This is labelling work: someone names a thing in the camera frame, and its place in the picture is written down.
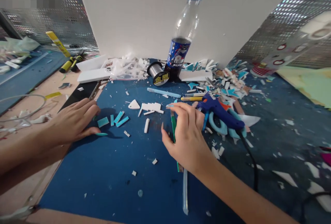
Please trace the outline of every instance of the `glue stick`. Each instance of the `glue stick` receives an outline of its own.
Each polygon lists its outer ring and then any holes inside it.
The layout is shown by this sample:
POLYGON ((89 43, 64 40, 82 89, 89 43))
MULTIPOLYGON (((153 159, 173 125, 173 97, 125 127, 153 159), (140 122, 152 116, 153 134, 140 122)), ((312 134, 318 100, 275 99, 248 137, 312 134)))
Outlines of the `glue stick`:
POLYGON ((54 34, 53 31, 47 31, 46 34, 48 37, 56 44, 56 46, 61 50, 61 52, 66 56, 70 57, 70 53, 67 51, 67 49, 63 46, 62 42, 59 40, 59 38, 54 34))

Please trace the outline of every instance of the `blue cutting mat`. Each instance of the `blue cutting mat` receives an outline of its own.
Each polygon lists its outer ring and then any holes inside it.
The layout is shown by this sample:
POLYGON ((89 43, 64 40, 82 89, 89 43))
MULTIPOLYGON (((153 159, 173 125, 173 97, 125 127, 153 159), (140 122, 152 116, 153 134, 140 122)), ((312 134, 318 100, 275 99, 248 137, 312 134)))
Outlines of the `blue cutting mat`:
MULTIPOLYGON (((174 98, 148 92, 151 79, 108 83, 97 100, 101 114, 97 120, 125 111, 129 121, 121 127, 101 127, 108 136, 96 135, 75 143, 62 161, 44 193, 42 208, 86 215, 123 223, 215 223, 223 218, 240 222, 240 218, 211 191, 189 174, 189 215, 182 210, 182 173, 161 140, 161 124, 171 130, 170 111, 165 109, 174 98), (128 103, 162 103, 164 114, 138 117, 128 103), (145 121, 149 118, 147 134, 145 121)), ((168 83, 158 87, 184 94, 186 84, 168 83)))
MULTIPOLYGON (((321 166, 321 150, 318 146, 329 146, 331 112, 313 104, 283 79, 276 77, 266 85, 251 75, 247 85, 257 85, 271 102, 261 94, 249 94, 241 102, 247 115, 261 117, 251 127, 254 136, 248 134, 253 144, 251 149, 256 162, 264 171, 259 170, 259 193, 281 210, 293 216, 300 216, 300 204, 310 194, 310 180, 330 190, 331 172, 320 168, 320 178, 313 178, 304 161, 321 166), (286 125, 285 119, 294 120, 294 126, 286 125), (290 173, 299 186, 290 186, 271 170, 290 173), (285 185, 280 189, 278 181, 285 185)), ((176 162, 170 157, 161 141, 161 123, 171 133, 169 110, 165 105, 173 98, 164 98, 148 92, 151 80, 114 81, 108 83, 98 99, 102 109, 98 119, 125 111, 130 120, 123 126, 101 128, 106 137, 91 136, 73 145, 50 182, 40 204, 43 208, 86 215, 90 217, 123 223, 242 223, 242 220, 189 174, 189 215, 182 211, 182 173, 177 173, 176 162), (153 113, 138 117, 138 110, 130 110, 128 103, 136 99, 139 104, 159 102, 165 113, 153 113), (144 134, 146 118, 150 118, 148 134, 144 134), (126 130, 131 137, 126 137, 126 130), (138 190, 143 190, 143 197, 138 190)), ((167 83, 158 89, 183 95, 189 87, 184 83, 167 83)), ((220 143, 225 151, 220 162, 231 170, 244 183, 253 186, 251 159, 242 143, 237 145, 227 136, 222 141, 215 133, 203 134, 209 147, 212 140, 220 143)), ((330 214, 325 212, 317 201, 306 206, 308 220, 326 223, 330 214)))

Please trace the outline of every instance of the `yellow paper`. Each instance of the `yellow paper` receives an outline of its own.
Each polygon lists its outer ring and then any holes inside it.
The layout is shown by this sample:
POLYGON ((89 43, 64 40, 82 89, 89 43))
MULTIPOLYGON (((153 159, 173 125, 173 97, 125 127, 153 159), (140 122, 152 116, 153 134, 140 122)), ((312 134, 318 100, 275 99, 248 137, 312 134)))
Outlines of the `yellow paper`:
POLYGON ((50 98, 53 98, 55 96, 60 96, 60 95, 61 95, 60 92, 55 92, 55 93, 49 94, 49 95, 47 95, 45 97, 46 97, 46 99, 50 99, 50 98))
POLYGON ((313 103, 331 108, 331 68, 283 67, 277 73, 313 103))

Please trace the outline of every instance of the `hand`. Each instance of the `hand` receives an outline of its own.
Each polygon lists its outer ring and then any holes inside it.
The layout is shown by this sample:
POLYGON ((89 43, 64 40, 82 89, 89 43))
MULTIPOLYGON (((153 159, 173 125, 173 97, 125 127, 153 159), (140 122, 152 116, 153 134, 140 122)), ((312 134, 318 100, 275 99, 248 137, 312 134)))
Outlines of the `hand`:
POLYGON ((161 127, 162 141, 169 154, 192 174, 204 170, 214 159, 204 140, 201 130, 204 114, 195 109, 197 103, 190 106, 186 103, 172 103, 170 110, 177 113, 177 126, 175 130, 176 143, 169 138, 167 132, 161 127))
POLYGON ((47 122, 42 133, 53 146, 72 143, 91 134, 101 133, 97 127, 85 129, 99 113, 97 102, 85 98, 61 110, 47 122))

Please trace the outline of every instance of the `green pen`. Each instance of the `green pen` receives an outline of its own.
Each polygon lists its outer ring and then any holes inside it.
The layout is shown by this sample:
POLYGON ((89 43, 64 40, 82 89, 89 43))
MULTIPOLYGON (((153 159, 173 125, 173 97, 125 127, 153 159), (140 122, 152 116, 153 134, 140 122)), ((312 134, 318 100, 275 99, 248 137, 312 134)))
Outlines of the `green pen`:
POLYGON ((173 111, 170 111, 170 115, 171 115, 171 124, 172 124, 172 132, 173 132, 173 142, 176 143, 176 138, 175 138, 176 117, 173 111))

